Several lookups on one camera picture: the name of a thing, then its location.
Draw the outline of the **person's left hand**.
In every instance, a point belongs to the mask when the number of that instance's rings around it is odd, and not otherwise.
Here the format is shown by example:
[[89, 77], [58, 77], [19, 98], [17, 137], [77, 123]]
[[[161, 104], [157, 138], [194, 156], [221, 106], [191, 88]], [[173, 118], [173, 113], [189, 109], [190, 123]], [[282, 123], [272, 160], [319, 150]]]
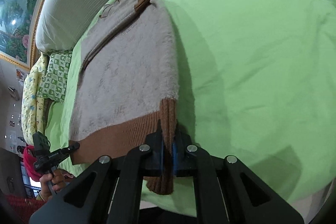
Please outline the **person's left hand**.
[[44, 174], [40, 179], [41, 191], [39, 198], [44, 202], [49, 201], [53, 193], [60, 192], [65, 188], [73, 179], [74, 175], [63, 169], [55, 169], [53, 174]]

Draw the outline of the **red sleeve forearm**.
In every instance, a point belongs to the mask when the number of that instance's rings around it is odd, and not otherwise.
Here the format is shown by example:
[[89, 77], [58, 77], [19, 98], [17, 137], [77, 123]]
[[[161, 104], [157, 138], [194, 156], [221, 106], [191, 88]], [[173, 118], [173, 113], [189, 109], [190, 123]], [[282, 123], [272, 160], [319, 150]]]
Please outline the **red sleeve forearm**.
[[33, 181], [39, 182], [42, 175], [34, 169], [34, 163], [37, 161], [34, 153], [35, 151], [32, 145], [26, 146], [23, 150], [23, 164], [29, 177]]

